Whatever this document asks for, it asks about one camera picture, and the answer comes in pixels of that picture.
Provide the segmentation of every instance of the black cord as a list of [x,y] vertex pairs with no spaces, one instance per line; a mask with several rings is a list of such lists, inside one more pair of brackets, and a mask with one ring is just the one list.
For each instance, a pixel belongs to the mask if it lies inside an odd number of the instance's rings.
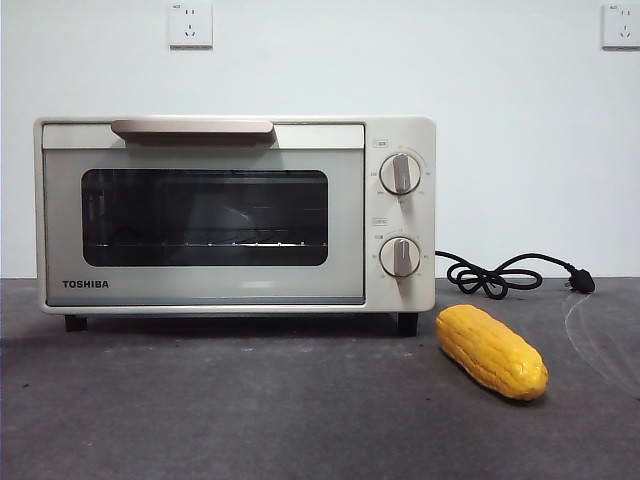
[[[447,279],[457,285],[462,293],[472,294],[482,288],[487,297],[493,298],[494,300],[502,300],[507,296],[510,288],[513,290],[533,290],[542,285],[542,275],[534,270],[507,268],[527,258],[536,258],[555,263],[566,269],[571,275],[569,283],[573,290],[581,293],[591,293],[596,288],[591,274],[586,270],[578,270],[570,263],[541,253],[524,253],[518,255],[498,265],[494,270],[486,270],[453,253],[436,250],[436,255],[449,258],[456,262],[447,270]],[[529,283],[515,283],[506,280],[503,275],[525,275],[531,277],[533,281]]]

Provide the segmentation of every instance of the oven handle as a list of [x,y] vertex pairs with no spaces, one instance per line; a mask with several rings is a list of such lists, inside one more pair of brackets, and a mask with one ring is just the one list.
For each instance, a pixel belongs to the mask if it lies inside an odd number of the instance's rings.
[[272,145],[267,120],[114,120],[111,131],[126,142],[143,145]]

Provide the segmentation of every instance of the electrical socket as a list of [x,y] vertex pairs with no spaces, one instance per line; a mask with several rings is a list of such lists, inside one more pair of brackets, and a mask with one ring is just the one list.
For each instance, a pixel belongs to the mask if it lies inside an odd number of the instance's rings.
[[602,48],[640,49],[640,4],[602,6]]
[[184,2],[169,6],[169,46],[172,49],[213,47],[210,3]]

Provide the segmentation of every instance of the glass window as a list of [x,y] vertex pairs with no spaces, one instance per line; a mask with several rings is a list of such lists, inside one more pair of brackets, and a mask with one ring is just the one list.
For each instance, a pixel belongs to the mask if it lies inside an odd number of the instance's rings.
[[84,258],[97,267],[320,265],[327,195],[316,170],[89,170]]

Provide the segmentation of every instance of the dark gray surface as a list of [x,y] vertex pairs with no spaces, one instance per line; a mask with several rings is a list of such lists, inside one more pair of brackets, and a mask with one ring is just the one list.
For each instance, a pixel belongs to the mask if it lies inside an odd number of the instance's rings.
[[[35,281],[2,287],[5,480],[640,478],[640,280],[504,301],[440,281],[409,339],[387,315],[98,318],[67,334]],[[504,401],[438,350],[434,315],[455,303],[539,349],[542,399]]]

